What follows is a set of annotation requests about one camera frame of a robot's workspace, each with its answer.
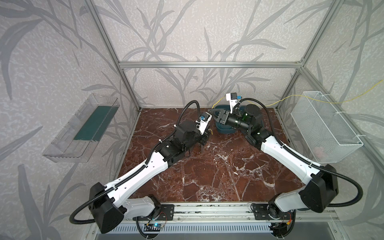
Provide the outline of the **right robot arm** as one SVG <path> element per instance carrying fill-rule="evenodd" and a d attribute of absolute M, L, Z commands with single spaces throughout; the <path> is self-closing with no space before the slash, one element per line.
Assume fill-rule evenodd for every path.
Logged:
<path fill-rule="evenodd" d="M 248 100 L 250 104 L 243 111 L 240 111 L 243 99 L 229 99 L 229 110 L 211 108 L 209 113 L 217 123 L 240 130 L 251 146 L 273 157 L 304 184 L 300 189 L 277 194 L 269 201 L 271 218 L 278 220 L 283 213 L 295 210 L 322 213 L 327 207 L 348 207 L 363 198 L 364 191 L 358 182 L 337 173 L 331 165 L 322 166 L 293 150 L 278 138 L 274 127 L 266 129 L 261 110 L 266 111 L 267 107 L 256 99 Z M 350 201 L 334 204 L 332 201 L 339 194 L 338 179 L 354 185 L 357 195 Z"/>

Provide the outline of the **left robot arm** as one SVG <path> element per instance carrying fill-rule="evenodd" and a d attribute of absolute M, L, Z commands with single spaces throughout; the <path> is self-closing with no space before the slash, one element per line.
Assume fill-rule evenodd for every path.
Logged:
<path fill-rule="evenodd" d="M 70 223 L 95 223 L 105 234 L 126 218 L 158 214 L 161 204 L 156 198 L 146 196 L 130 200 L 130 196 L 153 177 L 189 157 L 196 144 L 204 146 L 207 143 L 212 115 L 201 112 L 199 105 L 193 100 L 183 108 L 173 132 L 159 140 L 142 163 L 106 185 L 93 185 L 89 200 L 74 210 L 69 217 Z"/>

